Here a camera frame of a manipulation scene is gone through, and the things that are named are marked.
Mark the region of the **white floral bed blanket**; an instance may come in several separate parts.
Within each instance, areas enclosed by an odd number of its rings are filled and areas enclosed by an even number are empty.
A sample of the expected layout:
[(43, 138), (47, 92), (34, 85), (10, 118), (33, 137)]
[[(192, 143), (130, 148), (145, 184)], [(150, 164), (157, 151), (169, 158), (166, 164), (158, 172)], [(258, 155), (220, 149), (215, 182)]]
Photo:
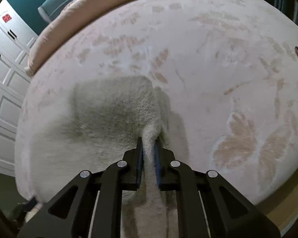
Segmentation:
[(27, 136), (42, 108), (77, 83), (144, 76), (183, 120), (189, 154), (177, 159), (263, 201), (298, 169), (296, 46), (298, 26), (263, 0), (134, 0), (108, 11), (32, 77), (15, 141), (19, 194), (37, 198)]

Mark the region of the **cream knitted sweater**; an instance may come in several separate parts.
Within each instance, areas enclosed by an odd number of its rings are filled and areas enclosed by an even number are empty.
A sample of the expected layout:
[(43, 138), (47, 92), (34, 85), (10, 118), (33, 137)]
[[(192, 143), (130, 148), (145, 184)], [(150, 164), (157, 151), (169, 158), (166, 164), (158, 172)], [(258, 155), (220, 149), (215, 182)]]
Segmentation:
[(154, 143), (188, 159), (185, 127), (170, 99), (144, 76), (75, 84), (30, 120), (27, 136), (35, 195), (47, 202), (82, 170), (98, 172), (120, 160), (137, 139), (144, 147), (140, 189), (125, 191), (123, 237), (177, 237), (175, 193), (157, 187)]

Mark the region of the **white wardrobe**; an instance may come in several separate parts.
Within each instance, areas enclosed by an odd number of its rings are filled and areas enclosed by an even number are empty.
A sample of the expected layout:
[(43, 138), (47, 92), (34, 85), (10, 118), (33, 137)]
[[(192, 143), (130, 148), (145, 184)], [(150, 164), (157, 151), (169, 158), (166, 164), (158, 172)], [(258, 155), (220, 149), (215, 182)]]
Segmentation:
[(14, 144), (30, 77), (25, 72), (37, 34), (7, 0), (0, 2), (0, 173), (14, 176)]

